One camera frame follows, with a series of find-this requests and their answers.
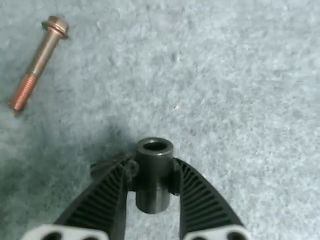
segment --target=spacer hole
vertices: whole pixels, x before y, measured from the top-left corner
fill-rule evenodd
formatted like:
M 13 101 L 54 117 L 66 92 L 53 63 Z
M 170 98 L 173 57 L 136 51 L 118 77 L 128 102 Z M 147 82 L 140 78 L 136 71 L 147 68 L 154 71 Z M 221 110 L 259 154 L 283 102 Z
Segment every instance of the spacer hole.
M 62 235 L 60 232 L 57 232 L 57 231 L 51 232 L 42 238 L 42 240 L 61 240 L 61 239 L 62 239 Z
M 86 237 L 86 238 L 83 239 L 83 240 L 99 240 L 99 239 L 96 238 L 96 237 L 90 236 L 90 237 Z
M 147 149 L 149 151 L 162 151 L 167 148 L 167 145 L 163 142 L 155 141 L 155 142 L 149 142 L 143 145 L 144 149 Z
M 239 232 L 233 231 L 228 234 L 228 240 L 246 240 L 246 237 Z

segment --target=carpet surface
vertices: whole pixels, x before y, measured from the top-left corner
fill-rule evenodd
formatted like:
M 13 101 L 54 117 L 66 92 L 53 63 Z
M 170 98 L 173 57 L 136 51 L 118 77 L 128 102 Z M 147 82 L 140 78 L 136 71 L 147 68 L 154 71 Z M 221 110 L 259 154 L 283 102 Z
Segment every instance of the carpet surface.
M 60 41 L 28 104 L 6 104 L 40 40 Z M 89 166 L 144 137 L 173 142 L 255 240 L 320 239 L 319 0 L 2 0 L 0 236 L 52 223 Z M 179 201 L 126 240 L 174 240 Z

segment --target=bolt head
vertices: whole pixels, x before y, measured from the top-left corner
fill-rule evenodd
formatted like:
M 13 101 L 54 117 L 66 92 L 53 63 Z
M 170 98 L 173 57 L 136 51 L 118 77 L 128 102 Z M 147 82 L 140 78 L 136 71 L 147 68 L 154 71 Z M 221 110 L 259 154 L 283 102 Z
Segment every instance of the bolt head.
M 48 20 L 42 22 L 42 26 L 44 29 L 48 29 L 48 27 L 50 27 L 57 30 L 61 33 L 63 38 L 68 37 L 68 24 L 57 16 L 49 16 Z

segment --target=white plastic part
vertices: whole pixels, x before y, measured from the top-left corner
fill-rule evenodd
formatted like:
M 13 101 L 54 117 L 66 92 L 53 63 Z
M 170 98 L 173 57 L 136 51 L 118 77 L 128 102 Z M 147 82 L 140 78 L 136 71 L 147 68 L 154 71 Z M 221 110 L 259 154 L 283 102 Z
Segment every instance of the white plastic part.
M 54 224 L 40 225 L 28 231 L 21 240 L 45 240 L 49 234 L 58 233 L 61 238 L 54 240 L 109 240 L 108 235 L 100 230 L 63 226 Z
M 252 240 L 252 237 L 243 226 L 229 225 L 189 232 L 183 240 Z

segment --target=bolt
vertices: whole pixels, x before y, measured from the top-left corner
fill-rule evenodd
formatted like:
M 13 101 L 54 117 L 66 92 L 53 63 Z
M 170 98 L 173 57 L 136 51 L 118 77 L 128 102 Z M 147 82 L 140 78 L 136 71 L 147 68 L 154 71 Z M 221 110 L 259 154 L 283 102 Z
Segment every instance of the bolt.
M 46 35 L 18 88 L 8 101 L 9 107 L 16 113 L 24 109 L 59 40 L 68 37 L 68 24 L 57 16 L 50 16 L 47 21 L 42 22 L 42 26 L 47 30 Z

